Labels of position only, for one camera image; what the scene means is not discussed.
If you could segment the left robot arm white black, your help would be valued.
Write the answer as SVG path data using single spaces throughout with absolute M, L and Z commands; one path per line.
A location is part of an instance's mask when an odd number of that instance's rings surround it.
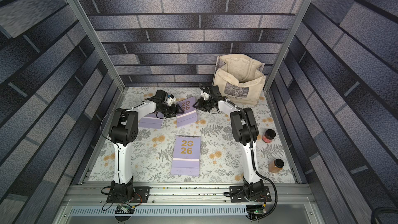
M 114 182 L 116 185 L 126 185 L 132 181 L 132 143 L 138 136 L 139 121 L 152 113 L 161 113 L 164 118 L 172 118 L 183 114 L 184 110 L 177 105 L 173 95 L 163 90 L 157 90 L 155 96 L 145 99 L 140 105 L 131 109 L 115 110 L 108 136 L 115 149 Z

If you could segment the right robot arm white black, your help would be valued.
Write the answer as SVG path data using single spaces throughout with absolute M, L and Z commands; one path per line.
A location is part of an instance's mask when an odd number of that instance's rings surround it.
M 256 141 L 259 129 L 250 108 L 241 108 L 226 96 L 222 96 L 217 86 L 200 85 L 201 98 L 194 103 L 194 108 L 211 113 L 216 110 L 230 115 L 231 130 L 234 140 L 239 143 L 244 168 L 244 188 L 254 192 L 263 187 L 263 178 L 259 176 L 256 155 Z

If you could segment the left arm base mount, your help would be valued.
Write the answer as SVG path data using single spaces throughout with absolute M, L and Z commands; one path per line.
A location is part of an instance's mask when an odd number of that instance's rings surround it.
M 106 203 L 147 203 L 150 187 L 134 187 L 127 191 L 112 188 L 106 199 Z

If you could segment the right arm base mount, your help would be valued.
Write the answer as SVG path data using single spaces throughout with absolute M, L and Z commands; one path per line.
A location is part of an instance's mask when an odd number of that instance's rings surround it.
M 263 186 L 250 192 L 243 186 L 230 186 L 229 191 L 224 194 L 233 203 L 269 203 L 272 202 L 271 193 L 268 186 Z

